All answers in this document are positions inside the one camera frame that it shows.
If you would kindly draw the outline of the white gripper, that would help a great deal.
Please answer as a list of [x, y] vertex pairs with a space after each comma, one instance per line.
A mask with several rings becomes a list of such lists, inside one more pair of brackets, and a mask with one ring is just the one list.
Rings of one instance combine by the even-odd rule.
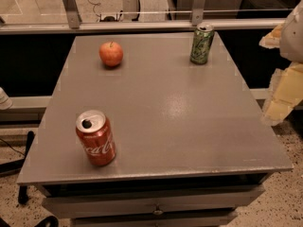
[[283, 58], [295, 61], [285, 70], [275, 70], [262, 107], [261, 122], [276, 126], [303, 101], [303, 64], [300, 63], [303, 62], [303, 0], [284, 25], [276, 26], [258, 44], [268, 49], [279, 48]]

